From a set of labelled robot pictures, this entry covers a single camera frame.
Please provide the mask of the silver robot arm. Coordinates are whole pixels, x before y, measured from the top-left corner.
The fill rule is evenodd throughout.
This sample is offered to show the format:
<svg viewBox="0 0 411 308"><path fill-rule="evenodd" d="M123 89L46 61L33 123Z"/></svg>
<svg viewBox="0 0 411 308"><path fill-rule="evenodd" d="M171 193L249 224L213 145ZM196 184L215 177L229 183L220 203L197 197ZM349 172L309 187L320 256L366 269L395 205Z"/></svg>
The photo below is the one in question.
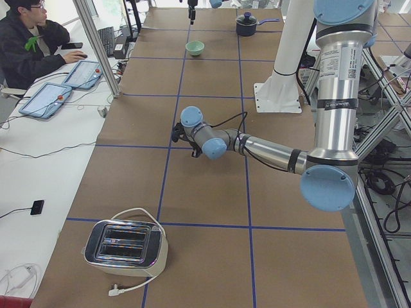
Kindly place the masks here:
<svg viewBox="0 0 411 308"><path fill-rule="evenodd" d="M289 148L239 129L208 124L197 107L186 107L171 139L190 143L192 155L221 157L227 151L301 176L303 197L313 207L334 212L348 206L357 186L358 156L353 135L358 108L362 51L374 43L377 1L291 1L272 75L254 86L258 112L300 112L296 100L301 56L311 37L320 48L311 151Z"/></svg>
<svg viewBox="0 0 411 308"><path fill-rule="evenodd" d="M219 8L223 2L226 0L209 0L211 8ZM196 6L198 5L198 0L188 0L188 18L190 25L194 25L196 19Z"/></svg>

